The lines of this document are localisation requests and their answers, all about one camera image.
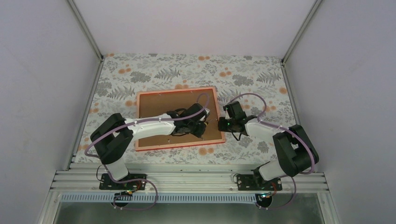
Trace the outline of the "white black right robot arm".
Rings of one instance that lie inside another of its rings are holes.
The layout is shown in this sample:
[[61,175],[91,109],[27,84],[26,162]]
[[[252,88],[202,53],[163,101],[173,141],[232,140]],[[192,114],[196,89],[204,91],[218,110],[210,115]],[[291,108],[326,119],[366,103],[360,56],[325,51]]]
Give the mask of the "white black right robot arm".
[[239,102],[229,103],[223,109],[226,116],[219,119],[219,131],[261,138],[274,144],[277,160],[253,170],[253,184],[257,189],[266,189],[271,180],[278,177],[307,175],[314,171],[319,156],[302,126],[284,128],[259,120],[254,115],[247,116]]

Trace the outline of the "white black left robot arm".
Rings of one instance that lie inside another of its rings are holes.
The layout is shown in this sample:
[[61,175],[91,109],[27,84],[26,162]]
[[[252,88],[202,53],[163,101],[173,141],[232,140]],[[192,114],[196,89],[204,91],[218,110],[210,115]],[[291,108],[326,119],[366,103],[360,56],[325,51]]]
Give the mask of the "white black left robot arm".
[[126,119],[120,113],[111,115],[90,136],[91,147],[109,173],[111,182],[118,189],[130,183],[129,171],[122,156],[132,141],[152,136],[184,136],[197,138],[205,132],[210,110],[199,103],[188,109],[180,108],[164,114],[142,119]]

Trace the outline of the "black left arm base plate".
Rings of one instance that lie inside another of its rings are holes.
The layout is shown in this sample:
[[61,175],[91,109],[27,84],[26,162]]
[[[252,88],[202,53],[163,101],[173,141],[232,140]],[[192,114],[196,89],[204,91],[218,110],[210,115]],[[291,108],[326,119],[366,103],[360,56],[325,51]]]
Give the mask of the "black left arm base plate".
[[100,190],[144,190],[146,185],[146,174],[128,174],[121,180],[114,182],[108,173],[102,174],[99,183]]

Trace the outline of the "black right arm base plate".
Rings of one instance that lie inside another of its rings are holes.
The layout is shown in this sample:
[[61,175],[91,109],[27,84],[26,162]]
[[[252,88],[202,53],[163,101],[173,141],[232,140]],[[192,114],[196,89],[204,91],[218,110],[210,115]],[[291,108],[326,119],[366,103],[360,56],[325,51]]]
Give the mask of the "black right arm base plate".
[[236,174],[234,181],[239,191],[280,191],[283,189],[280,178],[266,181],[260,176]]

